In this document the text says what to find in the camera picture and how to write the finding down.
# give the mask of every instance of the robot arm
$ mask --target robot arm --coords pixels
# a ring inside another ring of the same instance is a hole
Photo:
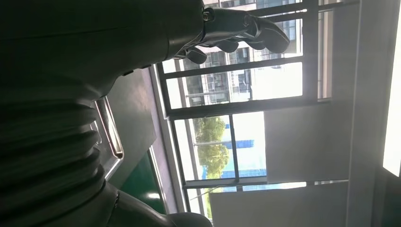
[[[130,70],[203,63],[198,45],[283,52],[289,43],[267,19],[201,0],[2,0],[0,28],[0,226],[209,227],[105,182],[85,103]]]

